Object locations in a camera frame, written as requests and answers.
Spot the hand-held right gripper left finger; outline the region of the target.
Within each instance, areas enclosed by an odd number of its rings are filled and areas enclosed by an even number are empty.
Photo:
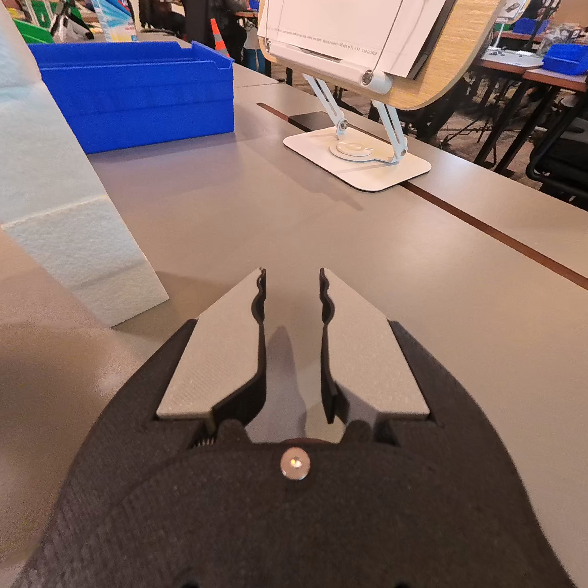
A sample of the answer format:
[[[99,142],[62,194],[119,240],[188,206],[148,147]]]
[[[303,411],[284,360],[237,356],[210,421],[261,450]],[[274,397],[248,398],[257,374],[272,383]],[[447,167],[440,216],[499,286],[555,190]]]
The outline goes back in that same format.
[[[195,321],[157,408],[160,420],[250,423],[266,400],[266,270],[257,268]]]

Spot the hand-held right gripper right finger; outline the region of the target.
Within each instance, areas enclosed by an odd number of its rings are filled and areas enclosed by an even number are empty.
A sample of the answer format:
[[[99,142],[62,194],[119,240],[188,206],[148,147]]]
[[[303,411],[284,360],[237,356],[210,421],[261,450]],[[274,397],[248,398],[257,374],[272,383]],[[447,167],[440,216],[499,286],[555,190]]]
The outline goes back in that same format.
[[[427,419],[429,406],[386,315],[327,268],[319,271],[319,297],[327,422]]]

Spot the white foam cube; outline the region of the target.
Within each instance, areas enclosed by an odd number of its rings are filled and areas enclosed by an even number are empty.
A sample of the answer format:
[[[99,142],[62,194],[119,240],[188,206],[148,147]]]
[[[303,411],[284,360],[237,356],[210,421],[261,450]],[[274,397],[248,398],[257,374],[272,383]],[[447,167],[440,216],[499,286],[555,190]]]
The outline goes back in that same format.
[[[33,54],[1,4],[1,90],[26,87],[41,80]]]
[[[107,195],[22,217],[1,227],[108,327],[169,300]]]
[[[42,83],[1,90],[1,224],[106,196]]]

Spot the white document stand with sheet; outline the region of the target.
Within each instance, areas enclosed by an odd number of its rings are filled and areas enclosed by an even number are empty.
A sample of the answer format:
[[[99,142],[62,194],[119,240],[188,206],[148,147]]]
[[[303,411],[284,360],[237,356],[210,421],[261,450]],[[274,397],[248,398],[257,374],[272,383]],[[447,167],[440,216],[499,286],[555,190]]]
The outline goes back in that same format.
[[[380,192],[431,170],[409,153],[398,109],[412,111],[444,96],[466,72],[499,16],[503,1],[455,1],[429,59],[413,78],[365,70],[311,51],[259,38],[268,59],[300,72],[334,127],[286,137],[290,151],[364,192]],[[387,140],[350,126],[327,83],[368,97]]]

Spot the black rectangular desk panel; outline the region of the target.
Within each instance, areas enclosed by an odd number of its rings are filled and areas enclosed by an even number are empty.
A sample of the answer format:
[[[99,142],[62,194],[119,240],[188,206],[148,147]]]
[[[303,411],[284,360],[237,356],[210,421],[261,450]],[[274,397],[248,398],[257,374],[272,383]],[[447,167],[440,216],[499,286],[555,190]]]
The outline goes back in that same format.
[[[288,122],[303,132],[313,132],[334,127],[333,121],[324,111],[289,116]]]

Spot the blue plastic bin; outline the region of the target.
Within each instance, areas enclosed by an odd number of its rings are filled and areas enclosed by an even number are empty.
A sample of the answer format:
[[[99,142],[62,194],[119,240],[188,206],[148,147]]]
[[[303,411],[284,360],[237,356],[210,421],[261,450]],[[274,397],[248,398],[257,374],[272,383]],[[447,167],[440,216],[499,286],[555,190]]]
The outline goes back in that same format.
[[[233,60],[198,42],[28,47],[88,155],[234,131]]]

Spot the black mesh office chair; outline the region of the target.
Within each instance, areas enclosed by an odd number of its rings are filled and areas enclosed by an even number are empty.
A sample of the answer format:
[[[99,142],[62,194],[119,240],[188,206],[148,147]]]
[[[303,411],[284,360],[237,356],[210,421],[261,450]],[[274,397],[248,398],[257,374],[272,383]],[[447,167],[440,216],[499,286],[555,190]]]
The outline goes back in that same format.
[[[548,146],[546,140],[535,145],[526,176],[542,193],[587,210],[587,119],[574,119]]]

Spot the orange traffic cone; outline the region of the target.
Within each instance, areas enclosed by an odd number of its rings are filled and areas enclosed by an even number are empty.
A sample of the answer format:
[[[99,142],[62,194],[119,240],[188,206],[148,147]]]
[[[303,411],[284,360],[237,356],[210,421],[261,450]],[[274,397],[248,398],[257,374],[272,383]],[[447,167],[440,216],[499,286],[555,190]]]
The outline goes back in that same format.
[[[217,25],[217,22],[214,18],[210,19],[210,28],[213,36],[214,48],[215,50],[220,53],[221,55],[229,58],[229,52],[224,42],[224,39],[221,35],[221,31]]]

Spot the printed instruction sheet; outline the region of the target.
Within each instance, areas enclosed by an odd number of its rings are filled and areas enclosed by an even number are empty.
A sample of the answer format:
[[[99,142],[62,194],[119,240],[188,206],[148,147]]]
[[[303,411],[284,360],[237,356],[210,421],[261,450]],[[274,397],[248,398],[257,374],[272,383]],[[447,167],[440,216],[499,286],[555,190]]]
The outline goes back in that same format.
[[[413,79],[454,1],[265,1],[258,36],[365,70]]]

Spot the blue and white carton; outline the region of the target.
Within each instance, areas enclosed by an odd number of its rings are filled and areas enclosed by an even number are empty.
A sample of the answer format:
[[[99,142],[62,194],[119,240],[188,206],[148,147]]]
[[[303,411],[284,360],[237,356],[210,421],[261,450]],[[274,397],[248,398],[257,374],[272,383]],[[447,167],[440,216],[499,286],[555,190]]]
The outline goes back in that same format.
[[[138,36],[130,1],[92,1],[107,42],[136,42]]]

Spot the small blue bin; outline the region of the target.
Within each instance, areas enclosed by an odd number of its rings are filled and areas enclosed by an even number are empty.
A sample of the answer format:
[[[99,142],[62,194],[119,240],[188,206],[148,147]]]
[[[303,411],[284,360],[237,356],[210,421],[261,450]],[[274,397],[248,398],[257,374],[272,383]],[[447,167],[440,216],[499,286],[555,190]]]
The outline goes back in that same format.
[[[552,45],[543,58],[542,68],[563,75],[587,73],[587,45],[558,43]]]

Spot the green plastic bin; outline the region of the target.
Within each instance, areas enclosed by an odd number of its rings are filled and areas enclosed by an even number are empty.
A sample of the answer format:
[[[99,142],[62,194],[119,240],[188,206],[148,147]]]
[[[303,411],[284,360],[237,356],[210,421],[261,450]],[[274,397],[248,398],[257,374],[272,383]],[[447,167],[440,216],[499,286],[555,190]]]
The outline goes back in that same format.
[[[31,24],[26,21],[12,19],[20,34],[28,44],[32,43],[54,43],[54,39],[47,28]]]

